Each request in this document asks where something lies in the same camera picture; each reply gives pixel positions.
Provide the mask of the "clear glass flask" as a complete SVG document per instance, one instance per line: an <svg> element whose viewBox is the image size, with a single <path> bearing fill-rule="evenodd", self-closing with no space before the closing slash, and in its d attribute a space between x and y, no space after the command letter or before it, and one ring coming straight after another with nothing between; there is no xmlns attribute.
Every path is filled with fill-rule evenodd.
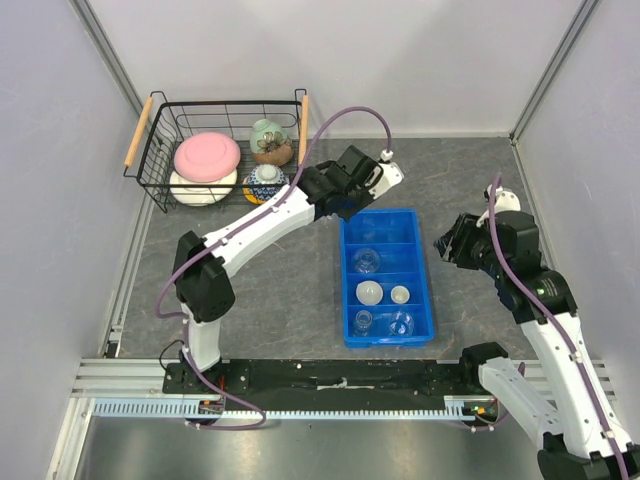
<svg viewBox="0 0 640 480"><path fill-rule="evenodd" d="M372 274L380 270L382 259L378 251L372 248L360 248L352 256L352 269L355 273Z"/></svg>

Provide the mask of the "white ceramic crucible cup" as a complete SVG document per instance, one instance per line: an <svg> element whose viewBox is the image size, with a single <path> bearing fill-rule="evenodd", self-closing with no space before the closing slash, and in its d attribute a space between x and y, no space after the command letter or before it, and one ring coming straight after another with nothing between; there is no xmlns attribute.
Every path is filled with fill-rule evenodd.
<svg viewBox="0 0 640 480"><path fill-rule="evenodd" d="M396 285L391 289L390 297L395 304L404 305L409 302L411 294L406 286Z"/></svg>

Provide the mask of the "blue plastic compartment bin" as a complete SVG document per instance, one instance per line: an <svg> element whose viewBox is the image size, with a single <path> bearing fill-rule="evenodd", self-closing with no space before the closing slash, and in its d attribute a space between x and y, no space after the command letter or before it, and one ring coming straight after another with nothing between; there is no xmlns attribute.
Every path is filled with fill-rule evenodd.
<svg viewBox="0 0 640 480"><path fill-rule="evenodd" d="M372 248L379 252L382 264L372 274L355 273L352 256L357 249ZM348 348L424 347L435 338L429 278L425 265L421 232L415 210L408 208L367 209L349 222L340 222L341 293L343 337ZM361 304L356 298L357 285L365 280L378 282L382 301L375 306ZM411 294L407 304L395 304L390 297L396 285L406 286ZM353 335L353 320L360 310L368 310L373 324L368 336ZM414 319L412 336L389 334L389 322L396 311L407 311Z"/></svg>

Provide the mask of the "white ceramic evaporating dish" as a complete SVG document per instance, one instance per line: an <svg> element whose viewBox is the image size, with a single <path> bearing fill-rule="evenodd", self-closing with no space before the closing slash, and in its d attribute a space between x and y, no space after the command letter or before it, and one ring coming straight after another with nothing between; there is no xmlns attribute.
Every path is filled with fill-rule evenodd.
<svg viewBox="0 0 640 480"><path fill-rule="evenodd" d="M375 306L382 301L384 297L384 290L378 282L365 280L357 285L355 294L357 300L361 304Z"/></svg>

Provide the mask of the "clear glass jar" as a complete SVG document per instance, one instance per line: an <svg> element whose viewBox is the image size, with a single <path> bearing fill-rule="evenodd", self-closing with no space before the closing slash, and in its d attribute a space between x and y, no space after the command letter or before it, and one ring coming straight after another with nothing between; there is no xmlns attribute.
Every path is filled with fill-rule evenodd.
<svg viewBox="0 0 640 480"><path fill-rule="evenodd" d="M368 336L373 324L373 316L368 310L360 310L353 320L353 335L358 337Z"/></svg>

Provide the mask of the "clear glass beaker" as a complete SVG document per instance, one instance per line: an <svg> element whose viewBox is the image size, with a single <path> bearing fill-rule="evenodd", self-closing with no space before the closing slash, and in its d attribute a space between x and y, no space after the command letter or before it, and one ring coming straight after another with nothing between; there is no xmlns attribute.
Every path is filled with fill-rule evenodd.
<svg viewBox="0 0 640 480"><path fill-rule="evenodd" d="M415 322L413 316L407 311L396 311L389 322L389 334L391 336L409 337L414 333Z"/></svg>

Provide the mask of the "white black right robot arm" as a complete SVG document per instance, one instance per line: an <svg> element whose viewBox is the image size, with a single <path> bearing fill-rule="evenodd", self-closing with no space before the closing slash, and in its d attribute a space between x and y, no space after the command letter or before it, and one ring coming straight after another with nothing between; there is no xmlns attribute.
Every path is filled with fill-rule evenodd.
<svg viewBox="0 0 640 480"><path fill-rule="evenodd" d="M504 211L489 220L463 213L434 245L444 261L491 277L533 347L551 396L539 394L495 342L463 350L460 386L473 394L487 390L507 409L536 445L544 478L638 478L639 446L599 381L566 280L544 264L533 216Z"/></svg>

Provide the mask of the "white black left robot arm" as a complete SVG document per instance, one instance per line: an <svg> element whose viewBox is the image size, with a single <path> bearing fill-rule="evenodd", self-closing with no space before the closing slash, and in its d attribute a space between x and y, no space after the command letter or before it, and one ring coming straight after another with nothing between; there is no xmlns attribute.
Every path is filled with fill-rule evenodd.
<svg viewBox="0 0 640 480"><path fill-rule="evenodd" d="M299 173L297 182L240 220L203 237L190 231L179 240L174 285L186 325L184 379L198 393L211 392L219 382L222 317L236 300L232 277L281 237L331 215L348 221L403 180L389 152L374 160L354 146L336 161Z"/></svg>

